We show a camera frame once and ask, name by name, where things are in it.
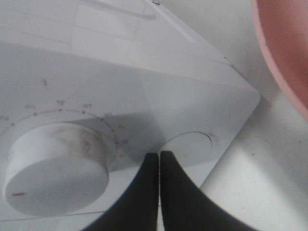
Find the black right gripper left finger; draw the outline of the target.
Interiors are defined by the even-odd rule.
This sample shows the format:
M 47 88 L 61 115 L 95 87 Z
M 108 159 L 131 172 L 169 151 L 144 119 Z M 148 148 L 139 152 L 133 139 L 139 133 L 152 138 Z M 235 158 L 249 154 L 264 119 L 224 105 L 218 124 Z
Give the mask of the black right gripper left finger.
M 159 158 L 146 154 L 136 176 L 119 199 L 85 231 L 155 231 L 158 215 Z

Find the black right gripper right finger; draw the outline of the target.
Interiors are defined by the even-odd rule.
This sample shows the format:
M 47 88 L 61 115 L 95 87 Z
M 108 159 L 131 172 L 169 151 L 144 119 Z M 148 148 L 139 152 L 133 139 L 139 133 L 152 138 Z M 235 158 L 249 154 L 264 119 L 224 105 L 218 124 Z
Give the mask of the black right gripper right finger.
M 254 231 L 211 201 L 171 151 L 160 153 L 160 198 L 166 231 Z

